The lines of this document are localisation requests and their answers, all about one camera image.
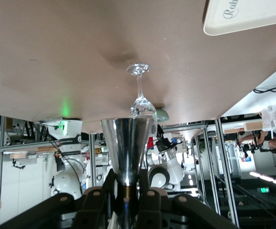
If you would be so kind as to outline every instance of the upside-down wine glass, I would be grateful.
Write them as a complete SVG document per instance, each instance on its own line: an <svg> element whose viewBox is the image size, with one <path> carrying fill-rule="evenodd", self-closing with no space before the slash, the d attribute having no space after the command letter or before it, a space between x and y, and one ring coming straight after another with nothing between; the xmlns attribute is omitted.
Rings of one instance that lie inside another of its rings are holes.
<svg viewBox="0 0 276 229"><path fill-rule="evenodd" d="M157 135L156 109L153 106L153 104L149 100L147 100L146 97L144 97L142 93L142 85L141 85L141 77L144 73L147 73L148 71L149 71L149 66L146 63L136 63L133 65L130 65L127 68L128 73L137 77L137 83L138 83L138 97L130 109L129 117L153 119L154 124L152 125L151 135L156 136Z"/></svg>

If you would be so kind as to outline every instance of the plastic bottle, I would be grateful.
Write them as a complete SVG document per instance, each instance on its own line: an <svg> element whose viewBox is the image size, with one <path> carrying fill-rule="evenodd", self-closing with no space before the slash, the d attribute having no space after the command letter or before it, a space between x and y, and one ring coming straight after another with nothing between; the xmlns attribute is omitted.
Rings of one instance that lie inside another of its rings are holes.
<svg viewBox="0 0 276 229"><path fill-rule="evenodd" d="M262 109L261 114L262 114L262 130L266 132L271 131L272 126L271 126L270 116L268 114L267 108Z"/></svg>
<svg viewBox="0 0 276 229"><path fill-rule="evenodd" d="M268 106L267 111L270 118L271 131L275 132L276 134L276 105Z"/></svg>

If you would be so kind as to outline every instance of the glass stem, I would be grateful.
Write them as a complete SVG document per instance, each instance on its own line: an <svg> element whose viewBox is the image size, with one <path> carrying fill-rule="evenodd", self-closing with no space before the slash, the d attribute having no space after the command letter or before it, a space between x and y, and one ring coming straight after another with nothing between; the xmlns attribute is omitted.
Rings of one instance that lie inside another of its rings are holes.
<svg viewBox="0 0 276 229"><path fill-rule="evenodd" d="M141 75L137 75L137 83L138 83L138 97L140 97L140 96L143 96L142 85L141 85Z"/></svg>

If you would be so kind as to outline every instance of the metal cup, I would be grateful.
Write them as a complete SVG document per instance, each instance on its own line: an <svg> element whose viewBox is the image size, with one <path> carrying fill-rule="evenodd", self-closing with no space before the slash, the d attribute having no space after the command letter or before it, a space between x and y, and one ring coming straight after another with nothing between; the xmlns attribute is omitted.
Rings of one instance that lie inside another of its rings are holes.
<svg viewBox="0 0 276 229"><path fill-rule="evenodd" d="M101 121L119 185L136 185L153 122L152 119L145 118L114 118Z"/></svg>

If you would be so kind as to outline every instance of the green light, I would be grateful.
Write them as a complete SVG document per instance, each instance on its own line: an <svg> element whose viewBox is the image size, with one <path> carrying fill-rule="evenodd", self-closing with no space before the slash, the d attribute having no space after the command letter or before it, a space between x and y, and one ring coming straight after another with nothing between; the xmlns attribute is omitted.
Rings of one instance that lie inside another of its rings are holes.
<svg viewBox="0 0 276 229"><path fill-rule="evenodd" d="M267 192L270 192L270 189L268 187L261 187L260 191L261 193L267 193Z"/></svg>
<svg viewBox="0 0 276 229"><path fill-rule="evenodd" d="M67 131L68 131L68 122L61 122L61 128L63 129L63 135L66 136Z"/></svg>
<svg viewBox="0 0 276 229"><path fill-rule="evenodd" d="M70 105L67 100L63 101L63 110L62 110L63 117L69 117L70 116Z"/></svg>

